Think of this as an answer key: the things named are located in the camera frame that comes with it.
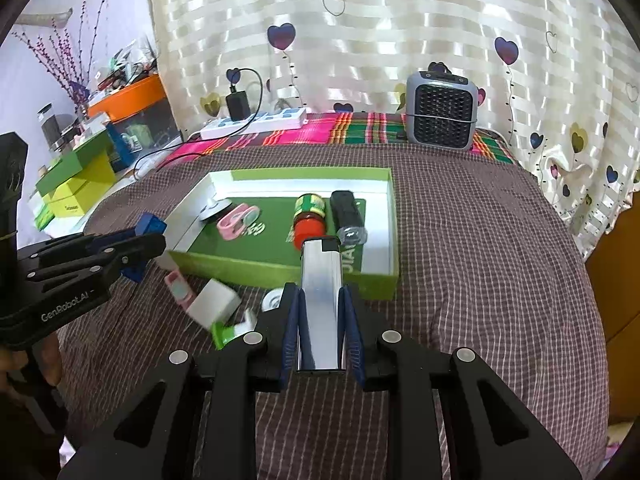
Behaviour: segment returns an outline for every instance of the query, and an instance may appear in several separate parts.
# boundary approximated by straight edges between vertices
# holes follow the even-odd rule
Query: space heater
[[[478,115],[478,88],[466,77],[416,72],[406,82],[406,134],[410,142],[468,150]]]

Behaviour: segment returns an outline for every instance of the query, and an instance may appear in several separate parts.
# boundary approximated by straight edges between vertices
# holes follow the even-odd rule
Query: brown wooden cabinet
[[[609,361],[610,418],[640,415],[640,193],[587,260]]]

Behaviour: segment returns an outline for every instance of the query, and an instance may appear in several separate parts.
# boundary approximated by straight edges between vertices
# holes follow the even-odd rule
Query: white power strip
[[[200,130],[202,139],[219,139],[226,137],[247,124],[251,114],[244,121],[232,121],[230,118],[216,119]],[[306,122],[306,108],[287,108],[278,113],[260,112],[255,120],[236,135],[258,134],[275,130],[296,130]]]

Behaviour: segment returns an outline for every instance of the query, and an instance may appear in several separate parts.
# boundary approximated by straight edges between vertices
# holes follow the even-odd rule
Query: red lid
[[[297,250],[301,251],[302,243],[307,238],[323,236],[324,233],[324,222],[321,222],[316,218],[305,218],[298,221],[293,229],[293,244]]]

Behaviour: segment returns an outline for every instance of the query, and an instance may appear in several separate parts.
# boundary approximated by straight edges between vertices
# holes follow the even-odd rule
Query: yellow box
[[[106,152],[89,165],[42,197],[51,212],[59,217],[82,216],[94,206],[115,183],[116,176]]]

